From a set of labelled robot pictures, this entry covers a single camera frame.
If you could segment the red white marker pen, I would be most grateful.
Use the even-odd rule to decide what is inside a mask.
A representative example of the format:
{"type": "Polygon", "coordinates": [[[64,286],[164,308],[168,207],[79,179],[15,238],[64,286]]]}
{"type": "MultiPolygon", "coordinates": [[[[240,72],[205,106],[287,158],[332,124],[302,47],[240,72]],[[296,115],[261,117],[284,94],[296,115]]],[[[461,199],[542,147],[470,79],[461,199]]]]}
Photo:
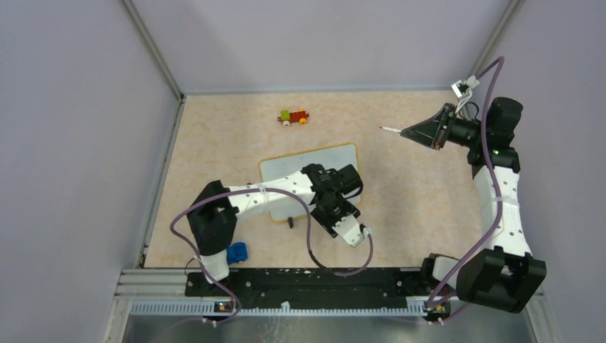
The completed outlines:
{"type": "Polygon", "coordinates": [[[387,126],[380,126],[380,129],[383,129],[385,131],[395,132],[398,134],[402,131],[401,129],[396,129],[396,128],[387,127],[387,126]]]}

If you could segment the white whiteboard yellow edge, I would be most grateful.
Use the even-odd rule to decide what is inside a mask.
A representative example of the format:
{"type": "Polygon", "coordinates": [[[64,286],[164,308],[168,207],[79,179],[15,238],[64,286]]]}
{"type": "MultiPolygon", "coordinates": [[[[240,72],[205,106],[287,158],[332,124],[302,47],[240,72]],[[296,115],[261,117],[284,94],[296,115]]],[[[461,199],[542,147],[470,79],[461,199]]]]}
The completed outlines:
{"type": "MultiPolygon", "coordinates": [[[[345,143],[270,157],[260,161],[259,173],[262,182],[268,182],[288,177],[309,164],[321,164],[326,170],[340,170],[351,164],[358,170],[357,146],[345,143]]],[[[273,222],[286,222],[288,217],[305,217],[306,212],[298,201],[287,197],[287,204],[288,206],[270,211],[269,216],[273,222]]]]}

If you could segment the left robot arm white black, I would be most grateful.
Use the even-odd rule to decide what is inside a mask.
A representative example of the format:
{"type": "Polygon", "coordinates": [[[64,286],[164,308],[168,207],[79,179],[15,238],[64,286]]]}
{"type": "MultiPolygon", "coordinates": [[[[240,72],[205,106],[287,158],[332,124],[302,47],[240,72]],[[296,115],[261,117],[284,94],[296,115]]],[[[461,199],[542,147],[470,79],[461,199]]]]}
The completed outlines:
{"type": "Polygon", "coordinates": [[[357,247],[370,231],[358,222],[360,211],[349,199],[362,189],[360,175],[351,164],[339,170],[309,164],[285,177],[242,187],[226,187],[219,180],[208,183],[186,212],[206,270],[203,288],[216,296],[228,289],[227,248],[238,223],[296,204],[331,237],[357,247]]]}

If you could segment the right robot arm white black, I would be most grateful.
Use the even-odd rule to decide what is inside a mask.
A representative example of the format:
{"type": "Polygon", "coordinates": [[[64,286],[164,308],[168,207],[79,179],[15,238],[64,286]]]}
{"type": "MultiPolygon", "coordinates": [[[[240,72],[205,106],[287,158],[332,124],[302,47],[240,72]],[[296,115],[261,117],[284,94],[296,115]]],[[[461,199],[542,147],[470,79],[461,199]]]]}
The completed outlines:
{"type": "Polygon", "coordinates": [[[482,237],[469,254],[457,259],[431,254],[419,275],[421,289],[439,304],[445,287],[470,304],[519,313],[547,276],[535,259],[520,216],[520,159],[511,143],[523,106],[497,97],[481,119],[462,119],[453,104],[433,117],[400,130],[400,136],[431,149],[447,142],[468,148],[468,164],[480,199],[482,237]]]}

